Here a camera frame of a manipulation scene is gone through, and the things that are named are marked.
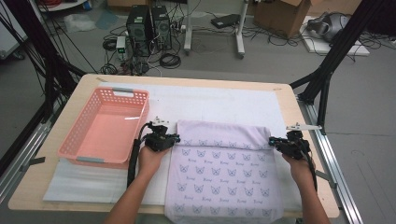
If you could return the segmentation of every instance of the folded fabric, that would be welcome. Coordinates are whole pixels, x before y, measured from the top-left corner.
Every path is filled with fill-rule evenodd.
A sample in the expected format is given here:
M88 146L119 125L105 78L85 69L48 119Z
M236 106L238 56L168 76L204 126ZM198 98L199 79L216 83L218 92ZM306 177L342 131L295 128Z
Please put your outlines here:
M180 120L165 197L175 223L271 223L283 216L270 131Z

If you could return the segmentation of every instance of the gray floor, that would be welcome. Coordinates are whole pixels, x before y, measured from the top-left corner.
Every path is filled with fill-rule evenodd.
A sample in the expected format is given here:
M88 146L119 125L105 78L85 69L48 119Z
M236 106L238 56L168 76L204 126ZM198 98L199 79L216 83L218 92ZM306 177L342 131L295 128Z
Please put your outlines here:
M95 9L86 13L98 21L102 12ZM103 36L124 23L125 19L118 18L107 30L73 33L70 37L98 69L104 63ZM72 63L92 71L64 35L61 38ZM303 43L296 47L276 46L268 43L267 38L267 35L244 38L246 56L240 60L233 36L208 32L194 34L190 55L179 53L182 63L178 69L160 67L161 73L151 69L147 76L291 83L315 71L323 60L323 57L308 53ZM396 177L393 174L396 51L386 47L369 51L369 57L357 57L356 62L345 58L335 71L326 130L363 222L390 224L396 219ZM3 156L44 98L28 60L0 62L0 91L0 156ZM100 213L10 211L8 199L9 196L0 206L0 223L98 223L105 216ZM345 221L339 217L332 223Z

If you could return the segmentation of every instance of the white board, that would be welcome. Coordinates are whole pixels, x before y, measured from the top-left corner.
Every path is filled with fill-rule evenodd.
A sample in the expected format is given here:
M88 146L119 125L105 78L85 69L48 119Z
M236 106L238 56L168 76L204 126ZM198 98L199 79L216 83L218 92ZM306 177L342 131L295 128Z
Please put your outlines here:
M223 123L236 123L245 125L265 126L270 129L273 136L286 136L286 126L283 121L276 95L272 91L248 91L222 88L198 88L180 86L158 86L103 82L100 86L119 87L127 89L138 89L149 92L149 112L148 121L154 120L157 116L161 119L169 120L168 133L176 132L176 124L179 119L205 120ZM163 158L162 165L153 177L146 191L142 204L164 205L165 192L167 186L170 154ZM45 201L72 201L75 202L97 202L114 203L125 191L126 171L106 171L105 175L122 176L121 181L114 181L109 178L103 184L101 169L95 167L84 167L84 172L90 170L91 176L98 175L101 179L97 183L88 183L84 176L78 176L78 166L72 164L61 164L63 169L70 169L69 172L55 171L54 177L49 184L49 189L44 197ZM276 152L276 169L282 186L283 204L285 210L301 209L300 194L290 176L289 165L283 160L280 153ZM74 173L76 176L67 177L63 174ZM111 194L106 192L109 189L109 182L114 182L114 189ZM100 193L103 186L104 193L101 197L95 196ZM73 191L74 196L67 195L64 191Z

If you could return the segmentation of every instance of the human hand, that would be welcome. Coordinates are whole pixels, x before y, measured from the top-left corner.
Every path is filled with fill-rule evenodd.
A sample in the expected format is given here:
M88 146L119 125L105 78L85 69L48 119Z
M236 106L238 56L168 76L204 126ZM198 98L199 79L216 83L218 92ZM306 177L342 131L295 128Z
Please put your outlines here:
M285 154L282 154L283 159L290 164L290 172L294 181L299 188L313 188L314 180L312 179L311 171L309 170L309 165L306 160L295 160Z
M137 175L152 178L161 165L163 156L170 149L155 152L149 147L142 147L139 152L139 173Z

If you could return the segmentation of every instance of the butterfly pattern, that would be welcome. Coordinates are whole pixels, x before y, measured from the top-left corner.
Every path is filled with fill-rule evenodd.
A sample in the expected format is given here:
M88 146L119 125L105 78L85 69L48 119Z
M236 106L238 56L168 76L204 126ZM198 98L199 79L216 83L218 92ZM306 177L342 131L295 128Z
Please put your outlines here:
M220 187L215 188L213 186L210 186L210 188L212 188L212 193L213 194L219 194L220 193Z
M187 184L182 185L180 183L177 183L178 191L184 191L184 190L186 190L186 187L187 187Z
M201 214L202 212L202 206L192 206L192 212L195 214Z
M221 168L219 168L219 169L212 168L212 175L219 175L220 174L220 169Z
M189 166L188 165L187 166L179 165L178 167L180 168L180 172L181 173L187 173L189 171Z
M218 215L220 211L220 207L214 208L214 207L210 207L210 214L212 215Z
M175 145L172 158L177 156L171 161L175 166L169 172L179 178L168 181L168 188L174 186L176 193L170 195L174 213L180 217L271 218L273 210L266 209L271 204L265 205L271 202L270 192L276 195L267 186L273 172L267 163L274 163L274 153L263 149L268 146L224 139L187 139Z

